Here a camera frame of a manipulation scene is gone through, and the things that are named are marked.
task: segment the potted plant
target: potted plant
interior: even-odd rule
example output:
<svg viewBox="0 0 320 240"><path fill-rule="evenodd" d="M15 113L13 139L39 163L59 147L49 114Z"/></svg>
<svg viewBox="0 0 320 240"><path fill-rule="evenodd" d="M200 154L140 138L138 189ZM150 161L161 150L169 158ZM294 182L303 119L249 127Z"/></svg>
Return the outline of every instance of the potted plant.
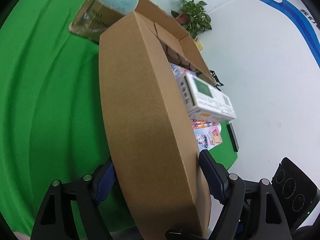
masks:
<svg viewBox="0 0 320 240"><path fill-rule="evenodd" d="M207 29L212 29L210 25L211 18L203 8L203 6L207 5L206 2L195 3L195 0L181 0L181 3L180 12L171 10L171 14L190 33L193 39Z"/></svg>

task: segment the green label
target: green label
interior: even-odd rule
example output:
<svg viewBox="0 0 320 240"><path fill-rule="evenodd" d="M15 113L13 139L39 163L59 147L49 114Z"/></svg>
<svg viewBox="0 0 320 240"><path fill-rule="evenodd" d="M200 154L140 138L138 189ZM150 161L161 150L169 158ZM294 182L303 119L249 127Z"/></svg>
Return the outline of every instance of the green label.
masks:
<svg viewBox="0 0 320 240"><path fill-rule="evenodd" d="M196 87L197 87L197 89L198 89L198 91L200 93L203 93L203 94L213 98L213 96L212 96L212 94L210 92L209 86L207 84L204 84L204 83L202 83L201 81L199 81L199 80L197 80L195 78L193 80L195 81Z"/></svg>

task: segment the white product box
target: white product box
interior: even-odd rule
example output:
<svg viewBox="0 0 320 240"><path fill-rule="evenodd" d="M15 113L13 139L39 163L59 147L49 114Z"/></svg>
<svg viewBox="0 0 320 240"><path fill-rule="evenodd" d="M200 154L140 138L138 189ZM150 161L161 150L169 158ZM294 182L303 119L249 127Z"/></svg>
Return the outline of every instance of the white product box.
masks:
<svg viewBox="0 0 320 240"><path fill-rule="evenodd" d="M177 83L191 119L228 122L236 118L229 97L202 79L185 73Z"/></svg>

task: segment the cardboard box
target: cardboard box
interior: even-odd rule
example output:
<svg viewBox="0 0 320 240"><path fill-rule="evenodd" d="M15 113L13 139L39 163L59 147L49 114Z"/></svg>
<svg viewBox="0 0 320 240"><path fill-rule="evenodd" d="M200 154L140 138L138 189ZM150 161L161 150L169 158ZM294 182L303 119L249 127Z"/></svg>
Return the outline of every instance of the cardboard box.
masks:
<svg viewBox="0 0 320 240"><path fill-rule="evenodd" d="M199 151L211 150L222 143L222 138L217 125L193 130L198 143Z"/></svg>
<svg viewBox="0 0 320 240"><path fill-rule="evenodd" d="M170 228L205 237L211 199L168 58L210 72L188 33L148 0L100 36L99 84L111 157L144 240Z"/></svg>
<svg viewBox="0 0 320 240"><path fill-rule="evenodd" d="M191 119L228 122L236 118L229 97L200 78L184 73L177 83Z"/></svg>
<svg viewBox="0 0 320 240"><path fill-rule="evenodd" d="M149 0L139 0L135 11L157 36L170 62L183 66L197 73L203 80L216 85L195 42L173 17ZM99 43L100 35L123 16L101 0L85 0L68 29L73 34Z"/></svg>

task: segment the cardboard box flap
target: cardboard box flap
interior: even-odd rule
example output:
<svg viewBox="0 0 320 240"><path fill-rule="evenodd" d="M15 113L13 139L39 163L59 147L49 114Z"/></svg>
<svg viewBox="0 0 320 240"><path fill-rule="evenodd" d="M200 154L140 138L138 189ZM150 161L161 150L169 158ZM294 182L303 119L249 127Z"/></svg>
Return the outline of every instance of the cardboard box flap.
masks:
<svg viewBox="0 0 320 240"><path fill-rule="evenodd" d="M158 32L156 30L156 26L155 26L155 23L153 21L151 21L149 18L145 17L144 15L142 15L141 13L139 12L136 12L136 14L139 15L139 17L144 21L144 23L149 27L149 29L153 32L153 34L155 36L158 36Z"/></svg>
<svg viewBox="0 0 320 240"><path fill-rule="evenodd" d="M158 23L154 23L154 26L156 27L156 35L164 49L168 60L171 63L191 70L204 81L213 86L216 85L216 82L212 78L209 69L205 65L199 53L199 50L190 35L187 34L187 36L179 42L178 39L176 39L171 33L161 27ZM194 64L194 62L190 60L189 55L191 55L194 60L198 60L202 67L198 67L198 65Z"/></svg>
<svg viewBox="0 0 320 240"><path fill-rule="evenodd" d="M166 29L161 27L157 22L155 22L155 27L156 27L158 39L163 41L165 44L167 44L171 49L173 49L175 52L177 52L181 56L186 57L185 54L183 53L183 49L181 48L179 40L175 36L173 36Z"/></svg>
<svg viewBox="0 0 320 240"><path fill-rule="evenodd" d="M139 0L135 11L158 23L178 40L182 40L188 35L186 30L173 17L167 15L165 11L149 0Z"/></svg>
<svg viewBox="0 0 320 240"><path fill-rule="evenodd" d="M211 81L213 81L210 70L205 64L201 54L197 48L197 45L193 41L190 35L187 35L182 40L180 40L180 45L182 46L185 55L188 55L188 59L194 63L202 73L204 73Z"/></svg>

